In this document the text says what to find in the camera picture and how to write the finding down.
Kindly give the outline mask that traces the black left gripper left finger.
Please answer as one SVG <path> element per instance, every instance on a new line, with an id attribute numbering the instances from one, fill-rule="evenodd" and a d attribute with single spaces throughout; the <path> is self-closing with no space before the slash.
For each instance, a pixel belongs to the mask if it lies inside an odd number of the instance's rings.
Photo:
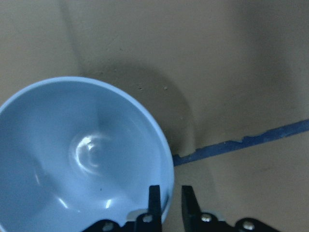
<path id="1" fill-rule="evenodd" d="M 154 185 L 149 187 L 148 210 L 140 214 L 134 224 L 135 232 L 161 232 L 161 198 L 160 186 Z"/>

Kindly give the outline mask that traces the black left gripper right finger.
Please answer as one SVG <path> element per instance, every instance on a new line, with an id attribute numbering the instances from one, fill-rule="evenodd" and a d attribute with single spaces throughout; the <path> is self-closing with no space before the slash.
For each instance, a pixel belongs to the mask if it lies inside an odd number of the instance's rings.
<path id="1" fill-rule="evenodd" d="M 185 232 L 215 232 L 218 219 L 200 209 L 192 186 L 182 186 L 182 218 Z"/>

